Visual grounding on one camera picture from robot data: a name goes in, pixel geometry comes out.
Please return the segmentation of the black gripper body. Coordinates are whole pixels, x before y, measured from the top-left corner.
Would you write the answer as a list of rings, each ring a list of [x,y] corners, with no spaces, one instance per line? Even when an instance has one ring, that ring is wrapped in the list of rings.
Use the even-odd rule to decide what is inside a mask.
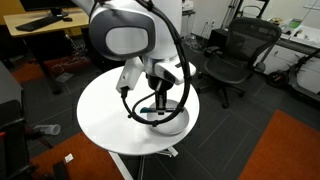
[[[159,95],[163,94],[167,98],[167,91],[173,87],[173,84],[162,78],[147,74],[148,86]]]

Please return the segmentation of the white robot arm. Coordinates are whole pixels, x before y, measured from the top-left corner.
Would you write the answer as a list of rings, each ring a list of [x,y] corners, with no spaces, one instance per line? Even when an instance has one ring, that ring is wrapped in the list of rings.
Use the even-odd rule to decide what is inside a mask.
[[[181,0],[71,0],[88,16],[89,39],[102,56],[125,63],[116,89],[135,88],[141,73],[169,85],[185,81]]]

